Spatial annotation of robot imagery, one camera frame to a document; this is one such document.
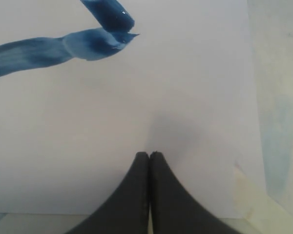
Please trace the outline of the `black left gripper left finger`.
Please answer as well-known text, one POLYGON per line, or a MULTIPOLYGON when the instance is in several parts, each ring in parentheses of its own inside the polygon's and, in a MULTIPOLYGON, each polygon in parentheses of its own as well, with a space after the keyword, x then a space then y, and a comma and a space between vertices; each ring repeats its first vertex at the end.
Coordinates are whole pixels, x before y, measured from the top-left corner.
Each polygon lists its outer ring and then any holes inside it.
POLYGON ((113 194, 69 234, 147 234, 149 157, 138 152, 113 194))

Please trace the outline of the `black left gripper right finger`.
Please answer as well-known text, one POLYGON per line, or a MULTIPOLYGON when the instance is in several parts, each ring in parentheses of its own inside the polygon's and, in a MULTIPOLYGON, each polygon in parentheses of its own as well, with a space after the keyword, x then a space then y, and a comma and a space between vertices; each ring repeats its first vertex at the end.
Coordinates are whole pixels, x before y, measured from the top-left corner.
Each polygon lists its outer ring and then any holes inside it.
POLYGON ((179 182, 164 155, 149 159, 149 199, 155 234, 237 234, 199 204, 179 182))

